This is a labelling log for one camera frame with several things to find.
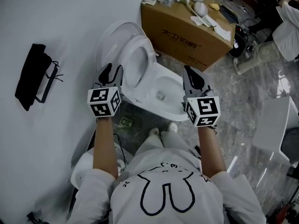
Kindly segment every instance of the white sneaker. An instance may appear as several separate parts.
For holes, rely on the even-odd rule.
[[[155,135],[157,136],[158,138],[160,138],[160,131],[158,128],[152,128],[150,131],[149,131],[149,136],[151,135]]]
[[[233,59],[234,69],[235,69],[236,74],[239,76],[239,75],[241,75],[241,72],[239,71],[237,64],[238,64],[238,58],[234,58]]]
[[[169,122],[166,128],[166,131],[173,131],[173,132],[177,132],[178,131],[178,126],[175,122]]]

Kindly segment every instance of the white toilet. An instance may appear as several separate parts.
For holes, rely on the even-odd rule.
[[[182,106],[182,77],[157,63],[152,44],[139,25],[118,21],[104,32],[95,54],[97,72],[108,63],[123,66],[124,100],[166,119],[188,119]]]

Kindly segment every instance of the cardboard box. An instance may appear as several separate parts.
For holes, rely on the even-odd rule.
[[[142,5],[142,28],[153,47],[200,71],[206,70],[234,45],[235,24],[230,24],[220,11],[209,7],[215,0],[204,0],[208,15],[224,30],[231,32],[231,41],[224,40],[212,27],[197,26],[191,19],[194,14],[181,2],[167,7],[157,2],[154,6]]]

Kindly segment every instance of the white t-shirt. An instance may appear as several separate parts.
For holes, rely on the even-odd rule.
[[[284,22],[273,32],[273,40],[282,56],[292,61],[299,54],[299,10],[284,2],[277,12]]]
[[[128,178],[115,189],[110,174],[90,170],[68,224],[97,222],[110,209],[114,224],[222,224],[223,206],[237,214],[239,223],[266,223],[260,206],[246,200],[227,172],[209,179],[199,167],[190,153],[156,148],[136,156],[127,167]]]

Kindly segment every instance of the tile floor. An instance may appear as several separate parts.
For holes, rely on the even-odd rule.
[[[243,19],[254,14],[250,7],[247,9],[249,15],[241,14]],[[264,32],[265,34],[259,32],[256,35],[261,42],[270,34],[269,31]],[[181,75],[184,64],[178,60],[162,55],[158,62]],[[238,156],[230,174],[233,177],[245,174],[264,213],[270,214],[281,201],[285,203],[290,199],[298,182],[286,176],[289,167],[271,160],[269,155],[252,146],[251,142],[263,100],[291,96],[299,107],[299,64],[269,63],[237,76],[232,58],[224,56],[205,73],[220,97],[221,117],[218,121],[217,138],[227,167]],[[123,116],[132,119],[133,125],[130,128],[115,128],[115,131],[120,135],[125,149],[132,154],[146,139],[151,128],[163,130],[169,122],[128,103],[121,105],[121,113],[114,117],[114,123],[117,124]],[[178,133],[192,146],[199,143],[197,130],[189,120],[178,122]]]

